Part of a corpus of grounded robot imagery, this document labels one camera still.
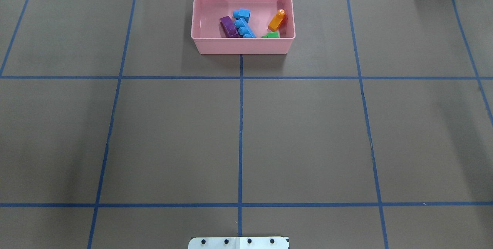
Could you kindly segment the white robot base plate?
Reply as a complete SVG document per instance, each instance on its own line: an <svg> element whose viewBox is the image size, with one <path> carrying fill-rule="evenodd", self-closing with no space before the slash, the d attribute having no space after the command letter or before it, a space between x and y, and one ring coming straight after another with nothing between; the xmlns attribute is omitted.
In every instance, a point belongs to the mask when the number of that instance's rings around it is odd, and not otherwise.
<svg viewBox="0 0 493 249"><path fill-rule="evenodd" d="M189 249L289 249L288 237L197 237L188 243Z"/></svg>

